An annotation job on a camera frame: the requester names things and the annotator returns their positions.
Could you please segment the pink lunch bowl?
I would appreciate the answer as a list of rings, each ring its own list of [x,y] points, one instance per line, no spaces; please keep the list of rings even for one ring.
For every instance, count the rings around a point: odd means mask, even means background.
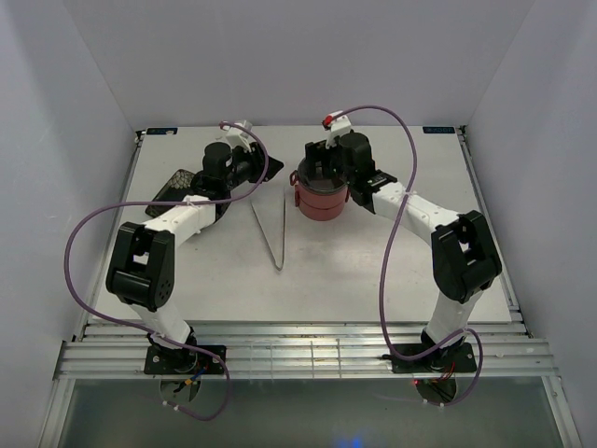
[[[305,217],[315,221],[329,221],[338,217],[344,209],[344,203],[338,203],[330,208],[317,208],[311,204],[301,202],[298,210]]]
[[[327,210],[345,203],[348,197],[346,187],[321,192],[298,183],[294,186],[294,191],[296,206],[303,208]]]

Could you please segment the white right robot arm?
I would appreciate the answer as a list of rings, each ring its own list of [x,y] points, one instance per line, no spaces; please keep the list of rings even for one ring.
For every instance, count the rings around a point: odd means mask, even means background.
[[[379,169],[369,139],[350,131],[305,146],[297,181],[337,181],[345,196],[371,214],[403,226],[431,249],[432,274],[438,296],[423,329],[423,364],[442,371],[455,359],[472,311],[483,292],[502,272],[487,218],[478,210],[467,213],[444,208],[416,193],[411,183]]]

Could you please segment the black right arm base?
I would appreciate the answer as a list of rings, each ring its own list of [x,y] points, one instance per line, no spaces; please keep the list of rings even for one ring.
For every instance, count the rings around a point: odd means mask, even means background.
[[[382,359],[389,360],[393,373],[474,373],[477,362],[470,343],[461,343],[450,348],[440,348],[426,357],[415,360],[403,360],[392,354],[385,354]]]

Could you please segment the metal serving tongs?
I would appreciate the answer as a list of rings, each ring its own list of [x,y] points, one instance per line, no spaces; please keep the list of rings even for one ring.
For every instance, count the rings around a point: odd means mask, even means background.
[[[280,273],[285,265],[285,190],[276,185],[262,186],[249,201],[273,268]]]

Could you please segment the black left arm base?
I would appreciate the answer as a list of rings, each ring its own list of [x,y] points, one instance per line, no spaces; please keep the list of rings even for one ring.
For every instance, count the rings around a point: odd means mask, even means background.
[[[222,364],[203,352],[161,345],[150,345],[147,348],[144,374],[192,376],[200,371],[208,375],[224,373]]]

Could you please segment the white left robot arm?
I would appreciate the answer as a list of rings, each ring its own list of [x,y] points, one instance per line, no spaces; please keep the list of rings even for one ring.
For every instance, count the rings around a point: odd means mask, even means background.
[[[119,227],[106,289],[141,317],[153,343],[167,348],[165,360],[175,371],[191,371],[198,361],[191,327],[170,301],[176,249],[225,215],[236,188],[267,182],[283,168],[256,143],[212,143],[198,173],[180,169],[164,185],[146,208],[151,219]]]

